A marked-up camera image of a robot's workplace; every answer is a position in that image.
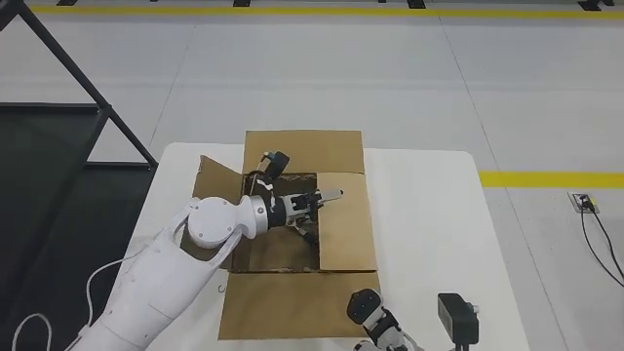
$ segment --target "black device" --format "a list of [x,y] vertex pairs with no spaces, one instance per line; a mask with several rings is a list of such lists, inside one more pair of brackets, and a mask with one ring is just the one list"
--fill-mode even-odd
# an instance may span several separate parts
[[264,170],[264,178],[268,181],[278,178],[291,160],[290,157],[280,151],[267,153],[262,159],[269,159],[270,161]]
[[438,294],[438,316],[456,349],[461,346],[467,350],[469,344],[479,342],[479,318],[475,310],[456,292]]

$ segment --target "cardboard flap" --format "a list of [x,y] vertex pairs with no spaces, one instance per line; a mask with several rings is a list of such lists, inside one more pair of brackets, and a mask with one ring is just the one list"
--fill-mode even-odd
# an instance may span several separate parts
[[367,288],[379,290],[376,272],[230,274],[218,338],[365,337],[346,307]]
[[318,174],[319,190],[341,189],[337,201],[319,210],[323,271],[376,270],[367,180],[361,174]]
[[240,174],[202,155],[195,178],[193,197],[200,199],[219,197],[237,205],[241,202],[241,184]]
[[278,150],[291,158],[285,173],[364,173],[362,132],[354,131],[247,132],[243,173]]

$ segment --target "black cable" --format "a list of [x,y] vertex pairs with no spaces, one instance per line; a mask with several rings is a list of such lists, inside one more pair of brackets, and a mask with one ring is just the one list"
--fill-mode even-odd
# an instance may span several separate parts
[[598,255],[594,251],[594,248],[592,247],[592,244],[589,242],[589,238],[587,237],[587,231],[585,230],[585,217],[584,217],[583,209],[581,209],[581,225],[583,226],[583,235],[585,235],[585,241],[587,242],[587,246],[589,247],[589,250],[592,252],[592,254],[596,258],[596,260],[598,261],[600,266],[603,268],[603,270],[606,271],[608,276],[613,278],[613,281],[617,282],[617,284],[619,286],[624,288],[624,283],[620,282],[620,280],[615,278],[615,276],[608,270],[608,268],[606,268],[606,266],[603,264],[603,262],[600,260],[600,258],[598,257]]
[[613,262],[615,263],[615,267],[617,267],[617,271],[622,276],[622,279],[624,279],[624,272],[622,272],[622,267],[620,267],[620,263],[617,261],[617,258],[615,257],[615,251],[613,249],[613,245],[611,244],[611,238],[608,237],[608,233],[606,233],[605,227],[603,226],[603,222],[598,217],[596,212],[592,210],[592,214],[596,218],[596,221],[598,222],[598,225],[600,225],[601,229],[603,230],[604,236],[606,237],[606,241],[608,242],[608,250],[609,250],[609,253],[611,254],[611,258],[613,259]]

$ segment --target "white table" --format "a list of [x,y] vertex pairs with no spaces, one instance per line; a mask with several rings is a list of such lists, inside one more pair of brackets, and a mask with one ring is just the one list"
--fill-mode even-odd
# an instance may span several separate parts
[[[169,145],[129,252],[159,232],[191,197],[200,155],[242,170],[243,145]],[[528,350],[472,157],[366,149],[365,160],[381,288],[403,329],[426,351],[449,350],[437,294],[455,292],[481,308],[481,341],[471,349]],[[224,298],[217,289],[226,284],[227,272],[219,270],[148,350],[351,350],[356,344],[354,339],[217,341]]]

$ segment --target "white cable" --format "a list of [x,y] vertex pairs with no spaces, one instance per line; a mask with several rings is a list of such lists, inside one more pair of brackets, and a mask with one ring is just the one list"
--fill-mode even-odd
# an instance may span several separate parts
[[418,347],[418,344],[416,344],[416,340],[412,339],[410,335],[408,335],[407,332],[403,332],[403,335],[406,337],[407,340],[409,340],[409,342],[411,343],[411,346],[413,347],[413,351],[418,351],[420,350],[420,347]]
[[[257,167],[255,168],[256,171],[258,171],[260,169],[260,165],[262,164],[262,160],[264,160],[264,158],[262,158],[260,160],[260,162],[257,164]],[[253,174],[252,189],[250,189],[250,196],[254,193],[254,185],[255,185],[255,179],[256,178],[257,178],[257,174]]]
[[145,250],[146,247],[143,247],[140,251],[138,251],[137,253],[124,257],[122,259],[119,260],[115,260],[115,261],[111,261],[108,264],[104,264],[102,267],[100,267],[99,269],[97,269],[96,271],[94,271],[93,274],[91,274],[91,276],[89,277],[89,280],[87,280],[87,287],[86,287],[86,293],[87,293],[87,304],[89,305],[89,321],[87,322],[87,328],[90,327],[93,324],[93,320],[94,320],[94,304],[91,301],[91,281],[93,281],[94,277],[98,274],[99,271],[104,270],[108,267],[114,266],[115,264],[119,264],[122,261],[126,261],[128,259],[132,259],[133,257],[137,257],[138,254],[142,253],[143,250]]
[[46,323],[46,327],[48,327],[48,345],[46,346],[46,351],[50,351],[50,346],[52,344],[52,325],[50,324],[50,321],[48,320],[48,318],[42,315],[41,313],[33,313],[30,316],[26,317],[25,319],[21,320],[21,323],[19,323],[18,328],[16,329],[16,332],[13,334],[13,344],[11,346],[11,351],[17,350],[18,337],[20,336],[20,332],[24,324],[26,324],[28,320],[33,319],[35,317],[38,317],[41,320],[43,320],[43,322]]

